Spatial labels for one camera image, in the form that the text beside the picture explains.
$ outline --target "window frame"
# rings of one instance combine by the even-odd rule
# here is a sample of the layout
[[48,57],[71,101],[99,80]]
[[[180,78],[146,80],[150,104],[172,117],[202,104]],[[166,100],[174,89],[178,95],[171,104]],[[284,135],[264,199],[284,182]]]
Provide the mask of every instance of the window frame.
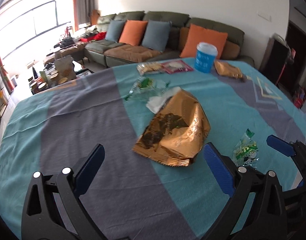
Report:
[[15,21],[16,19],[18,19],[19,17],[21,17],[21,16],[23,16],[23,15],[25,15],[25,14],[27,14],[27,13],[33,11],[33,10],[35,10],[35,9],[37,9],[37,8],[39,8],[39,7],[43,6],[43,5],[45,5],[45,4],[51,3],[51,2],[55,2],[56,26],[54,26],[54,27],[52,27],[52,28],[50,28],[50,29],[48,29],[48,30],[46,30],[46,31],[43,31],[42,33],[36,34],[36,27],[35,27],[35,21],[34,21],[35,36],[32,37],[32,38],[30,38],[29,40],[25,41],[24,43],[22,43],[21,45],[19,45],[19,46],[16,47],[15,49],[13,49],[10,53],[8,53],[5,57],[3,57],[3,60],[4,60],[5,58],[7,58],[10,54],[12,54],[15,50],[19,49],[20,47],[22,47],[22,46],[25,45],[26,43],[30,42],[31,40],[37,38],[38,36],[41,36],[41,35],[43,35],[43,34],[49,32],[49,31],[51,31],[51,30],[54,30],[54,29],[56,29],[56,28],[58,28],[58,27],[67,25],[68,23],[71,22],[71,21],[69,21],[69,22],[66,22],[66,23],[63,23],[63,24],[58,24],[58,18],[57,18],[57,4],[56,4],[56,0],[52,0],[52,1],[49,1],[49,2],[46,2],[46,3],[43,3],[43,4],[39,5],[39,6],[36,6],[36,7],[34,7],[33,9],[30,9],[29,11],[27,11],[27,12],[21,14],[20,16],[16,17],[14,20],[12,20],[12,21],[9,22],[8,24],[6,24],[3,28],[1,28],[0,31],[3,30],[4,28],[6,28],[8,25],[10,25],[12,22],[14,22],[14,21]]

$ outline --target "dark brown door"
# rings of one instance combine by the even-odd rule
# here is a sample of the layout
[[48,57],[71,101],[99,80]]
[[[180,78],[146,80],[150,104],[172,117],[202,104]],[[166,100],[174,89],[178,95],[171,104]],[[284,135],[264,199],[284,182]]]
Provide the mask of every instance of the dark brown door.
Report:
[[286,42],[291,49],[295,49],[296,55],[294,64],[286,65],[279,83],[293,94],[306,65],[306,33],[292,22],[289,22]]

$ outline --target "light switch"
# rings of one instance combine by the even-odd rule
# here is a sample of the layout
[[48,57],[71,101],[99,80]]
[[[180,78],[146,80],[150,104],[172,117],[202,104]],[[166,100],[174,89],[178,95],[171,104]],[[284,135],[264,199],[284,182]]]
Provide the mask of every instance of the light switch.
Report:
[[257,11],[257,15],[262,17],[263,19],[269,21],[269,22],[272,21],[272,17],[269,14],[267,14],[267,13],[264,13],[264,12],[261,12],[261,11]]

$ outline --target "blue gray pillow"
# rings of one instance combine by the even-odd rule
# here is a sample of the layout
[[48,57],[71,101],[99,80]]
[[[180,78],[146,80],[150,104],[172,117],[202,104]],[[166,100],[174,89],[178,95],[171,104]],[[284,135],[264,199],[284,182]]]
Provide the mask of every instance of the blue gray pillow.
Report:
[[125,21],[111,21],[108,26],[105,39],[107,41],[118,42],[124,29]]
[[142,46],[164,52],[171,30],[171,22],[148,21]]

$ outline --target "green plastic wrapper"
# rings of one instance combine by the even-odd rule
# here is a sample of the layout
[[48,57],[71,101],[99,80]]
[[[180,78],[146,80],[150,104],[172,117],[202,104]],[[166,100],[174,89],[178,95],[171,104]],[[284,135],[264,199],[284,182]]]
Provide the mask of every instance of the green plastic wrapper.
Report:
[[154,80],[144,76],[139,77],[124,99],[125,101],[131,99],[148,101],[150,97],[161,96],[165,93],[168,90],[169,84],[169,82],[165,83],[163,80]]
[[258,161],[258,148],[256,142],[252,140],[254,133],[249,129],[243,134],[240,141],[234,147],[232,160],[236,166],[251,166],[256,168]]

